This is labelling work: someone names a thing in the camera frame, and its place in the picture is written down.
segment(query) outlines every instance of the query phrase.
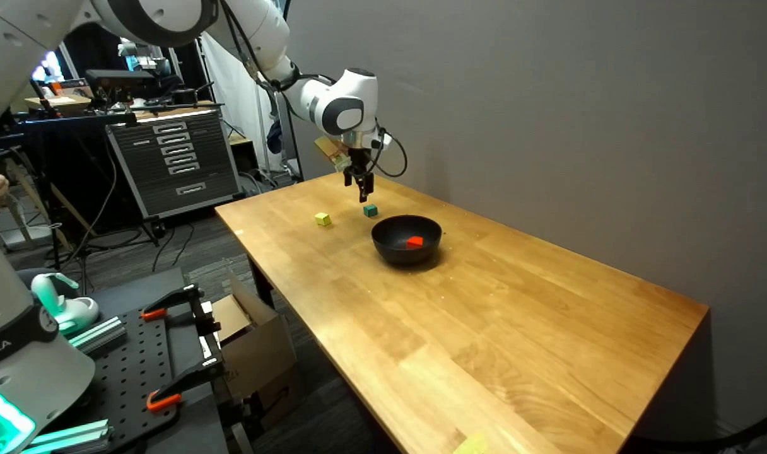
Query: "table leg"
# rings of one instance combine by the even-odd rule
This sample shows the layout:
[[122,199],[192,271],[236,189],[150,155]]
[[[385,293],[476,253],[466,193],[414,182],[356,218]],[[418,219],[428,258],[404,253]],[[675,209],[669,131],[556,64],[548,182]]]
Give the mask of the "table leg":
[[268,277],[262,276],[262,271],[256,267],[256,262],[252,258],[249,261],[249,271],[252,271],[252,280],[254,280],[254,289],[256,289],[256,296],[260,301],[268,306],[268,308],[274,308],[274,301],[273,301],[273,282],[268,282]]

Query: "gray wall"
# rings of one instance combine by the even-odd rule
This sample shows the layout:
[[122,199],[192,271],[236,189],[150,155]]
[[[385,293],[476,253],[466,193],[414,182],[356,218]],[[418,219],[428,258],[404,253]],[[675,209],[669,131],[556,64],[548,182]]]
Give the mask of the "gray wall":
[[290,25],[305,71],[380,77],[411,188],[710,306],[718,424],[767,414],[767,0],[300,0]]

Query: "small yellow object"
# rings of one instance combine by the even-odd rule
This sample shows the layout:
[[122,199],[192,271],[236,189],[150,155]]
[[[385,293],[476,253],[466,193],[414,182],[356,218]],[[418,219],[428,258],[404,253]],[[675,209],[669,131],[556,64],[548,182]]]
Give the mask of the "small yellow object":
[[466,436],[453,454],[483,454],[486,449],[486,440],[481,435],[471,435]]
[[328,212],[317,212],[313,219],[314,219],[317,228],[331,228],[332,224]]

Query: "black bowl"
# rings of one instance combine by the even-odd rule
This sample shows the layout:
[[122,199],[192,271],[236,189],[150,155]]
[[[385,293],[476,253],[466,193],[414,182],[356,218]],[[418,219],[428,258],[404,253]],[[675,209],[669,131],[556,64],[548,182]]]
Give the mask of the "black bowl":
[[442,228],[428,218],[385,218],[373,228],[379,256],[389,266],[418,266],[435,256]]

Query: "wooden tabletop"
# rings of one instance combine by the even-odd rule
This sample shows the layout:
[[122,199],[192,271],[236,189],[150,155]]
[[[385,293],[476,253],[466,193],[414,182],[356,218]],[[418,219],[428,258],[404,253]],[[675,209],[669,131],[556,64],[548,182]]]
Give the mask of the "wooden tabletop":
[[395,182],[370,202],[435,219],[438,262],[382,266],[339,175],[217,212],[404,451],[618,451],[705,316]]

